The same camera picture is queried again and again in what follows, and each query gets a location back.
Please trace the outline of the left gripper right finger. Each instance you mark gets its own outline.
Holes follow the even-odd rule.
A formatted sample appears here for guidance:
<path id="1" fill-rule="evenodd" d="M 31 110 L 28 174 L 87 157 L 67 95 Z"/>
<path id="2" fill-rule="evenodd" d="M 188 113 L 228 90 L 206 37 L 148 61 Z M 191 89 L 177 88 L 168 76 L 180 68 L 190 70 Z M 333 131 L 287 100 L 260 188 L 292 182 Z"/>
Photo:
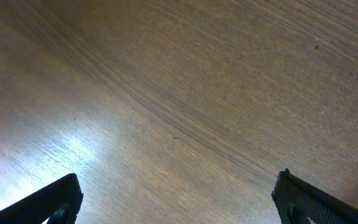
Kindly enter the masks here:
<path id="1" fill-rule="evenodd" d="M 358 209 L 292 175 L 278 173 L 272 199 L 282 224 L 356 224 Z"/>

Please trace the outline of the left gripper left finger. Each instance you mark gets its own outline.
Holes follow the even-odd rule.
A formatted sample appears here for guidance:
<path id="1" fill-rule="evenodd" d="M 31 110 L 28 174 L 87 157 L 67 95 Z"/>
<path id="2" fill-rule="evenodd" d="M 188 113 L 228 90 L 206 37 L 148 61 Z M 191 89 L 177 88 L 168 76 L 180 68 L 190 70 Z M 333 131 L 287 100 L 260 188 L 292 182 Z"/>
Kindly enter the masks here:
<path id="1" fill-rule="evenodd" d="M 67 174 L 0 211 L 0 223 L 75 224 L 83 193 L 75 173 Z"/>

